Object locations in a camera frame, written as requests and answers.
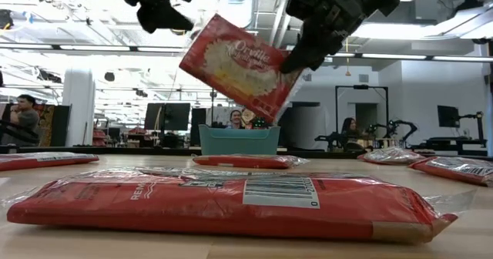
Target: red plastic-wrapped package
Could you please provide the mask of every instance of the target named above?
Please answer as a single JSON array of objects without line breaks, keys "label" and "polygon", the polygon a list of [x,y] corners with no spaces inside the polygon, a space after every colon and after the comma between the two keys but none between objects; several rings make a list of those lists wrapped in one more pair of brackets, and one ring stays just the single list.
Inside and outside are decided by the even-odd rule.
[{"label": "red plastic-wrapped package", "polygon": [[193,158],[195,163],[204,166],[218,167],[246,167],[246,168],[265,168],[265,169],[288,169],[308,163],[308,160],[296,156],[278,155],[211,155],[196,156]]},{"label": "red plastic-wrapped package", "polygon": [[286,55],[215,15],[179,67],[272,123],[301,74],[279,72]]},{"label": "red plastic-wrapped package", "polygon": [[370,177],[193,168],[83,173],[0,204],[18,224],[411,243],[457,219]]},{"label": "red plastic-wrapped package", "polygon": [[360,155],[358,159],[368,163],[408,165],[423,160],[422,155],[399,147],[388,147]]},{"label": "red plastic-wrapped package", "polygon": [[0,171],[57,167],[99,160],[96,155],[70,152],[41,152],[0,155]]},{"label": "red plastic-wrapped package", "polygon": [[409,166],[448,179],[493,187],[493,163],[460,157],[430,157]]}]

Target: person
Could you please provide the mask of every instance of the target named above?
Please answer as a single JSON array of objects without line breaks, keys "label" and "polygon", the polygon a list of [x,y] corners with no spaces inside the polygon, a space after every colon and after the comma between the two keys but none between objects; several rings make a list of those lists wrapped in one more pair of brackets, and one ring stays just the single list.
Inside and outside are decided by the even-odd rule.
[{"label": "person", "polygon": [[[22,94],[17,97],[17,105],[10,107],[10,123],[17,124],[26,128],[27,130],[36,133],[36,128],[39,124],[39,115],[33,109],[36,104],[36,99],[30,95]],[[13,132],[28,138],[32,138],[32,134],[24,131],[23,129],[18,129],[15,127],[8,127]],[[23,140],[17,139],[11,135],[4,133],[2,137],[2,144],[15,144],[17,146],[35,146],[34,143],[27,143]]]},{"label": "person", "polygon": [[241,126],[241,112],[238,109],[230,113],[230,124],[226,129],[243,129]]},{"label": "person", "polygon": [[356,138],[356,139],[359,139],[362,136],[366,136],[366,133],[362,133],[357,129],[356,119],[352,117],[347,117],[344,120],[342,124],[342,130],[340,131],[340,133],[349,138]]}]

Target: teal plastic basket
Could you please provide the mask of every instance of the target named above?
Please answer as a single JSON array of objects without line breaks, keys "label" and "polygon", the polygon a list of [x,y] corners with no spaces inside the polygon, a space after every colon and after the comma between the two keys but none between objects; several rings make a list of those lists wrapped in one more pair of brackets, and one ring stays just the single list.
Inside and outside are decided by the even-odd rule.
[{"label": "teal plastic basket", "polygon": [[202,155],[276,155],[280,127],[217,129],[199,125]]}]

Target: wooden table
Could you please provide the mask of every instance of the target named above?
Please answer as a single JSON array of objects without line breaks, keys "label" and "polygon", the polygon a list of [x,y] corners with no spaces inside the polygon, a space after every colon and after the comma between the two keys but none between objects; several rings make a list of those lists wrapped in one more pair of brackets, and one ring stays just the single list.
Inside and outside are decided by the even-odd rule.
[{"label": "wooden table", "polygon": [[[191,167],[187,157],[103,156],[99,164],[2,172],[0,198],[42,183],[88,170],[119,166]],[[182,234],[70,230],[10,224],[0,217],[1,259],[173,259],[173,258],[493,258],[493,189],[429,176],[402,166],[378,166],[356,160],[312,160],[291,171],[354,172],[413,188],[422,195],[478,189],[471,209],[431,243],[418,246],[362,244],[323,240],[278,240]]]}]

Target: popcorn box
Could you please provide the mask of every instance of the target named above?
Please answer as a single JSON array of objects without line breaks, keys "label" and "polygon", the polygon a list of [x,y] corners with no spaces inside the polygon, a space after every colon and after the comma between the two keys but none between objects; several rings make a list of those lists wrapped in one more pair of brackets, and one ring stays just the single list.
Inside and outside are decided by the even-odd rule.
[{"label": "popcorn box", "polygon": [[279,71],[287,54],[215,15],[179,67],[273,122],[301,74]]}]

